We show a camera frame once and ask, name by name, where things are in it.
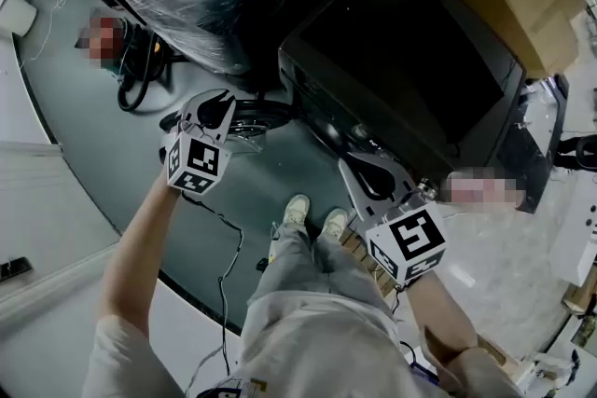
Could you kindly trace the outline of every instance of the floor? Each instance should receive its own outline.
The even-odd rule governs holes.
[[[33,30],[18,43],[24,59],[39,50],[54,2],[32,0],[40,12]],[[77,28],[99,5],[98,0],[67,0],[54,15],[43,53],[25,63],[24,70],[73,171],[107,217],[123,229],[160,170],[160,117],[193,92],[225,84],[196,65],[177,64],[170,92],[156,87],[144,112],[121,112],[110,74],[90,68],[89,60],[73,48]],[[535,215],[443,210],[451,247],[440,275],[478,330],[516,357],[540,348],[565,317],[560,300],[566,284],[551,276],[547,257],[574,185],[574,176],[554,173]],[[335,160],[293,123],[271,132],[262,154],[235,158],[224,182],[207,198],[210,207],[245,231],[241,258],[227,280],[230,318],[237,324],[243,322],[245,301],[259,279],[255,264],[267,253],[271,222],[280,220],[285,202],[298,191],[311,196],[315,222],[321,222],[331,206],[348,206]],[[216,279],[237,239],[213,216],[181,203],[163,268],[218,310]],[[396,316],[405,320],[404,337],[416,341],[406,301]]]

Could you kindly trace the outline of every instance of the white bucket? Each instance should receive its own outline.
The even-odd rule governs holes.
[[[24,0],[5,0],[0,6],[0,29],[25,36],[36,15],[37,9]]]

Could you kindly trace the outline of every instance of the gray floor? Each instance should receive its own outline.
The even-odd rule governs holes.
[[[56,0],[31,0],[39,9],[30,33],[17,48],[23,59],[37,54]],[[160,118],[194,93],[230,88],[199,66],[179,63],[167,91],[151,86],[140,114],[118,109],[117,84],[106,71],[90,66],[73,47],[78,29],[99,0],[66,0],[54,14],[51,37],[42,54],[24,65],[46,120],[81,184],[119,228],[128,225],[160,171]],[[240,98],[246,94],[238,93]],[[233,158],[222,183],[206,204],[241,226],[245,243],[226,282],[231,320],[241,325],[245,302],[255,290],[258,260],[267,255],[272,221],[280,222],[296,192],[312,198],[312,220],[322,223],[332,206],[348,207],[336,161],[298,123],[272,131],[259,155]],[[164,271],[208,307],[220,310],[217,277],[227,268],[238,235],[204,210],[181,201],[163,261]]]

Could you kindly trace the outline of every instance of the person's right arm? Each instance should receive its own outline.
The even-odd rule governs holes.
[[[425,273],[407,291],[426,357],[437,367],[441,387],[470,397],[521,397],[497,361],[479,347],[475,327],[434,271]]]

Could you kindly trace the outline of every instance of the shoe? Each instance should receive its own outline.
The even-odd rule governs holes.
[[[337,208],[327,215],[319,237],[326,236],[327,238],[340,240],[340,236],[347,226],[348,213],[343,209]]]
[[[311,202],[309,201],[309,198],[307,198],[304,194],[297,194],[290,200],[290,202],[288,202],[284,212],[284,220],[282,221],[282,224],[298,224],[300,226],[304,226],[310,204]]]

